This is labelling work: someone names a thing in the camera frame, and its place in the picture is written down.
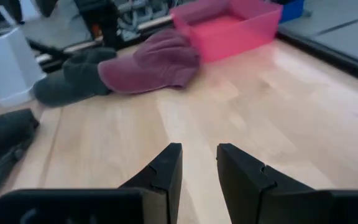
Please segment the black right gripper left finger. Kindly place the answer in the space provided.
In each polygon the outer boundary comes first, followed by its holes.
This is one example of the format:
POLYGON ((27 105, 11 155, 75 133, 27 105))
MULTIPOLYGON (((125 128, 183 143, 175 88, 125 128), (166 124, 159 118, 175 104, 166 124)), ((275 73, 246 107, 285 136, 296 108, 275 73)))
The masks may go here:
POLYGON ((169 144, 112 189, 21 189, 0 197, 0 224, 176 224, 183 151, 169 144))

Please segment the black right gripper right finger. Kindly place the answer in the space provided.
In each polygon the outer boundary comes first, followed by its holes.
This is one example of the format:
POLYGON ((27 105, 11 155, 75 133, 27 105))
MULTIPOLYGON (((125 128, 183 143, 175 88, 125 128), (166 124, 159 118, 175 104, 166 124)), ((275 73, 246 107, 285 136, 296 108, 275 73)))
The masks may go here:
POLYGON ((358 224, 358 190, 316 190, 233 144, 217 146, 232 224, 358 224))

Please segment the maroon cap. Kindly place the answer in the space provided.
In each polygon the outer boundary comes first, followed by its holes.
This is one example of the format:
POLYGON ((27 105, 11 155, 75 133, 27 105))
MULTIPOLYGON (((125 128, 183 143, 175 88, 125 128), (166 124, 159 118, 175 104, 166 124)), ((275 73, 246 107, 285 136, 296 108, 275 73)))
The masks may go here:
POLYGON ((186 88, 200 69, 200 56, 178 31, 151 35, 130 55, 98 65, 101 81, 113 92, 138 94, 165 87, 186 88))

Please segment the dark grey cap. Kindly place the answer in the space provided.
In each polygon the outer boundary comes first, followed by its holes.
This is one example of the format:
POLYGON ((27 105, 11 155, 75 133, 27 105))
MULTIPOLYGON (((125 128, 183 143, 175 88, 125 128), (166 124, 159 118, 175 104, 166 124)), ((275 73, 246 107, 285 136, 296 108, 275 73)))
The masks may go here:
POLYGON ((116 57, 116 51, 106 47, 74 54, 63 63, 60 72, 34 84, 35 99, 45 106, 59 107, 110 94, 99 76, 98 65, 116 57))
POLYGON ((27 152, 39 125, 29 108, 0 114, 0 186, 27 152))

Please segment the pink translucent plastic bin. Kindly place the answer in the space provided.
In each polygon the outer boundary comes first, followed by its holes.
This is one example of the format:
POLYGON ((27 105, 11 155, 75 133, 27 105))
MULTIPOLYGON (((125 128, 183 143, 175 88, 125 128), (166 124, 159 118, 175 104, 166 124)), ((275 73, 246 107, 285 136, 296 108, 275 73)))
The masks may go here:
POLYGON ((202 61, 214 62, 273 41, 282 6, 263 0, 196 0, 172 8, 170 15, 202 61))

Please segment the blue plastic bin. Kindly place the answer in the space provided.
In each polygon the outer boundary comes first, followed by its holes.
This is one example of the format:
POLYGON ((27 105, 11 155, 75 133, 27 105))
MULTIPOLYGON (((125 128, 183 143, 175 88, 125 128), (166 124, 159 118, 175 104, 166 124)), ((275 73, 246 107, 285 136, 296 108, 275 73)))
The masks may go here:
POLYGON ((282 5, 282 18, 280 23, 291 21, 302 16, 305 0, 271 0, 282 5))

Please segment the white planter pot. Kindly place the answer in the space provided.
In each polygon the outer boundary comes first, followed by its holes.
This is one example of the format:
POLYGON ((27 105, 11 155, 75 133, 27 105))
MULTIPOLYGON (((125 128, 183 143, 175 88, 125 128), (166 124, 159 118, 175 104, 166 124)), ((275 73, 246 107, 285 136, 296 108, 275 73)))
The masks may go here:
POLYGON ((33 85, 45 77, 19 28, 0 36, 1 106, 17 106, 33 100, 33 85))

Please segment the black diagonal frame brace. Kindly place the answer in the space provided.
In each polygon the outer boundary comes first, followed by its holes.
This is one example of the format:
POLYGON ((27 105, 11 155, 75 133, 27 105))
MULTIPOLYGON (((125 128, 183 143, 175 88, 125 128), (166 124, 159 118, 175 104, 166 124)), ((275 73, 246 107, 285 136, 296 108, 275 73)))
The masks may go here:
POLYGON ((32 51, 36 53, 35 59, 38 63, 64 61, 72 56, 71 53, 56 47, 47 46, 31 39, 26 39, 32 51))

